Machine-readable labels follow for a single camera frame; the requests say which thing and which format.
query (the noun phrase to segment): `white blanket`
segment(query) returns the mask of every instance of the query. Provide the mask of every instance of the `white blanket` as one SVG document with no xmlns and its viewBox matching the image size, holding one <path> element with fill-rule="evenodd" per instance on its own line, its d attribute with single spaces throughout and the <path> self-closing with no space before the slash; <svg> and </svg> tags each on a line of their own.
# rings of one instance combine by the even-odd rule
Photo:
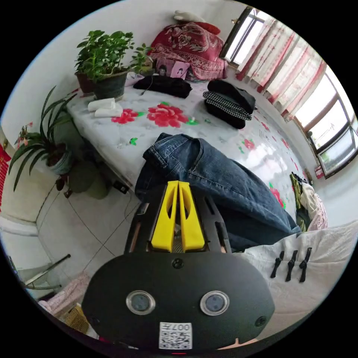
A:
<svg viewBox="0 0 358 358">
<path fill-rule="evenodd" d="M 344 226 L 304 232 L 288 236 L 274 245 L 247 249 L 242 258 L 254 265 L 264 276 L 270 288 L 275 312 L 258 339 L 269 337 L 293 325 L 316 309 L 327 297 L 342 275 L 357 242 L 358 220 Z M 307 248 L 312 247 L 307 263 L 306 281 L 299 282 Z M 271 279 L 275 259 L 284 250 L 285 255 L 278 267 L 276 277 Z M 297 260 L 291 281 L 285 282 L 288 261 L 294 250 Z"/>
</svg>

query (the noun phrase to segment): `pink towel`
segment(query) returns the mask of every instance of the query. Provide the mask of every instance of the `pink towel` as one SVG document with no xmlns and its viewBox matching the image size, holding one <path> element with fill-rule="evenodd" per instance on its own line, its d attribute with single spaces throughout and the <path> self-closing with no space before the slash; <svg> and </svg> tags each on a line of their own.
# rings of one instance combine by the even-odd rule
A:
<svg viewBox="0 0 358 358">
<path fill-rule="evenodd" d="M 90 277 L 82 272 L 72 280 L 62 291 L 46 301 L 38 304 L 53 316 L 60 316 L 71 308 L 86 292 Z"/>
</svg>

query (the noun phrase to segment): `bed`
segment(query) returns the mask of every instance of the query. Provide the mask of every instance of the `bed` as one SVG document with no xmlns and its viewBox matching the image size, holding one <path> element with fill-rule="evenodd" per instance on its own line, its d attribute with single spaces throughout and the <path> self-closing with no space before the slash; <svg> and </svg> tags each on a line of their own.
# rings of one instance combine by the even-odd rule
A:
<svg viewBox="0 0 358 358">
<path fill-rule="evenodd" d="M 281 206 L 296 218 L 289 174 L 304 177 L 285 134 L 261 108 L 253 112 L 245 128 L 235 129 L 210 115 L 202 93 L 207 82 L 191 84 L 186 99 L 126 87 L 120 104 L 121 117 L 95 118 L 87 110 L 93 97 L 75 98 L 68 109 L 80 134 L 96 148 L 108 166 L 133 190 L 144 165 L 144 151 L 162 133 L 184 133 L 205 139 L 227 157 L 254 172 L 271 190 Z"/>
</svg>

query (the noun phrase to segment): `pink striped curtain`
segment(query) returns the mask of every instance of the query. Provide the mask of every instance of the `pink striped curtain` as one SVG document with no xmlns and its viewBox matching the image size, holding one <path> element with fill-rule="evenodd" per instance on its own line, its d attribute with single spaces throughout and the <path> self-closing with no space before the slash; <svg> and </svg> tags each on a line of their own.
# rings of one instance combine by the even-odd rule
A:
<svg viewBox="0 0 358 358">
<path fill-rule="evenodd" d="M 236 78 L 262 93 L 288 122 L 316 89 L 326 66 L 305 40 L 269 16 Z"/>
</svg>

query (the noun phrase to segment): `houndstooth fabric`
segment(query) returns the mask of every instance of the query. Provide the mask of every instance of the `houndstooth fabric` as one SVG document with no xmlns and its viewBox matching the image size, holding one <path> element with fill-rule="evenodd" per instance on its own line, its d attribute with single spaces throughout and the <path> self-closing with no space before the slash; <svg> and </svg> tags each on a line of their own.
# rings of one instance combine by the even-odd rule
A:
<svg viewBox="0 0 358 358">
<path fill-rule="evenodd" d="M 207 103 L 210 103 L 217 108 L 220 108 L 221 110 L 233 117 L 243 120 L 252 119 L 252 115 L 246 112 L 239 104 L 231 102 L 230 100 L 220 96 L 215 92 L 205 91 L 202 95 L 206 99 Z"/>
</svg>

